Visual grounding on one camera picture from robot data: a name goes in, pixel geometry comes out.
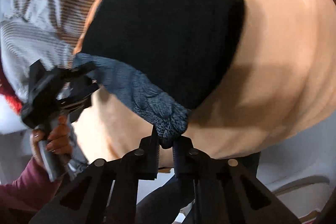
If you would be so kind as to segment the person's left hand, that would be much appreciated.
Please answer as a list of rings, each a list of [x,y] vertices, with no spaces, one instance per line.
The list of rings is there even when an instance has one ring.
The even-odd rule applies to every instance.
[[[72,154],[72,146],[70,145],[70,139],[68,137],[69,132],[70,128],[67,125],[67,116],[63,115],[58,118],[58,126],[52,130],[47,138],[48,144],[46,150],[56,155],[65,155],[66,162],[69,162],[70,155]],[[30,136],[33,158],[42,168],[45,168],[45,165],[43,164],[38,143],[42,141],[44,137],[45,133],[40,129],[33,130]]]

